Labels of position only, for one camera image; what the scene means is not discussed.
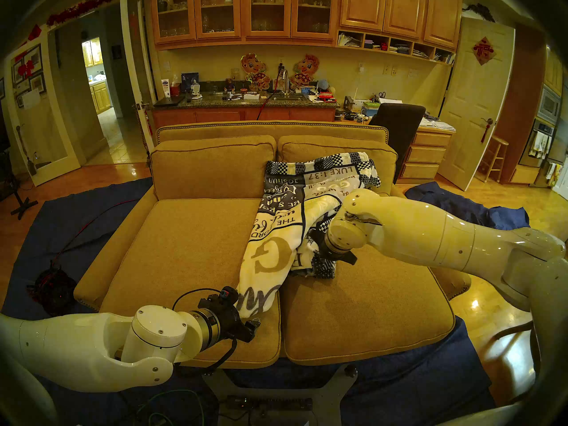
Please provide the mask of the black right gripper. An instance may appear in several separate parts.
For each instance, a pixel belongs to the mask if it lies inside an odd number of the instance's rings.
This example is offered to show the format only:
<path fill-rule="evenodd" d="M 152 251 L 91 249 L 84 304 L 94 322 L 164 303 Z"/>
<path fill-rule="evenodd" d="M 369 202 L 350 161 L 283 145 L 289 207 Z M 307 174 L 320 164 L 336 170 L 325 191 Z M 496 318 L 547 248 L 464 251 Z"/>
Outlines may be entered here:
<path fill-rule="evenodd" d="M 357 256 L 354 255 L 350 250 L 337 253 L 326 248 L 325 250 L 320 249 L 318 251 L 318 255 L 320 258 L 330 262 L 342 261 L 351 265 L 355 265 L 357 262 Z"/>

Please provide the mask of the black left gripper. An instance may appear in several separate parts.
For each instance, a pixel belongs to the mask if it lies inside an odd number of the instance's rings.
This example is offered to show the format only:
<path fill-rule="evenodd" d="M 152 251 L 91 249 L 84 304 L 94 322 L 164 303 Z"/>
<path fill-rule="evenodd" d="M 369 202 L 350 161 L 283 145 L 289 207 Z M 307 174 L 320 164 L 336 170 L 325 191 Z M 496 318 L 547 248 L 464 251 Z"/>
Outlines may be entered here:
<path fill-rule="evenodd" d="M 201 299 L 202 312 L 207 310 L 212 315 L 207 317 L 212 341 L 231 339 L 250 343 L 255 338 L 261 321 L 250 319 L 243 323 L 235 307 L 237 299 L 237 295 L 210 295 Z"/>

